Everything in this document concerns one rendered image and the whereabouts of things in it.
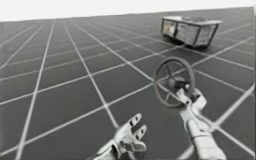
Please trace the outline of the dark steering wheel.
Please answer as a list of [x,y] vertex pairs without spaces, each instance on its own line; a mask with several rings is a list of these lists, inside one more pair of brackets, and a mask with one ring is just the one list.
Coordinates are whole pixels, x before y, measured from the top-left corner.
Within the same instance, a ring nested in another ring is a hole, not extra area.
[[164,59],[154,73],[156,97],[168,108],[182,107],[184,102],[178,96],[191,97],[195,91],[195,74],[192,66],[183,58],[171,56]]

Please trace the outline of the grey cart with brown box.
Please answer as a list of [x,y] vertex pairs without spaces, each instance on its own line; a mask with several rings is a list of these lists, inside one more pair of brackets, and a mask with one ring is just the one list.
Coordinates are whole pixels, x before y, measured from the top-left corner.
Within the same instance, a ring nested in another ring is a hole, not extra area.
[[191,47],[209,46],[221,20],[193,16],[164,16],[161,33]]

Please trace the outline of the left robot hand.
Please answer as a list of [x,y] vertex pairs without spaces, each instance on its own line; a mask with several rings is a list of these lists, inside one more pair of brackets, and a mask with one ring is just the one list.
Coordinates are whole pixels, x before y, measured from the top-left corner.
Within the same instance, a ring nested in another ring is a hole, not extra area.
[[113,140],[117,145],[118,156],[121,157],[127,152],[145,152],[146,144],[142,141],[147,126],[143,124],[141,127],[133,131],[135,126],[141,121],[142,114],[137,113],[123,124],[115,133]]

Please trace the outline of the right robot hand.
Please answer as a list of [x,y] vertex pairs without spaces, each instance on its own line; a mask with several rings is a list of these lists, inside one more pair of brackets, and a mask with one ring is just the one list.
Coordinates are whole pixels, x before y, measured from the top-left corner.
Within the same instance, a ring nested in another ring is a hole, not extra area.
[[177,92],[179,101],[182,107],[179,109],[179,114],[184,123],[189,120],[195,120],[197,123],[202,121],[202,110],[207,104],[207,100],[202,92],[196,89],[191,96],[185,94],[184,89]]

